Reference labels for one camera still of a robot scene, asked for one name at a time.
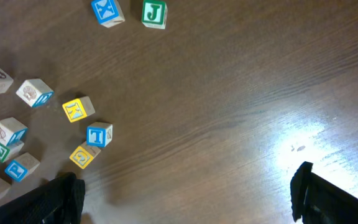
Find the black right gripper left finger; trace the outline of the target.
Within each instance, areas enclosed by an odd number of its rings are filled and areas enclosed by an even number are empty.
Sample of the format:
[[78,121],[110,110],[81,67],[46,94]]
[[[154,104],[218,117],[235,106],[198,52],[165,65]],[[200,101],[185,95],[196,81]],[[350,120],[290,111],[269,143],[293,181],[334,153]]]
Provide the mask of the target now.
[[80,223],[85,182],[66,174],[0,207],[1,223]]

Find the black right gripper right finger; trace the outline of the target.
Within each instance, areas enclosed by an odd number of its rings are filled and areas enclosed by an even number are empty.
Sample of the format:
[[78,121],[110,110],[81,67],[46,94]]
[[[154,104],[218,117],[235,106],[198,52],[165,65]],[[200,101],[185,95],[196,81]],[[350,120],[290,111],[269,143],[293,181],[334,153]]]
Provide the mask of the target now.
[[305,161],[290,181],[293,220],[307,224],[358,223],[358,198],[313,173],[312,167]]

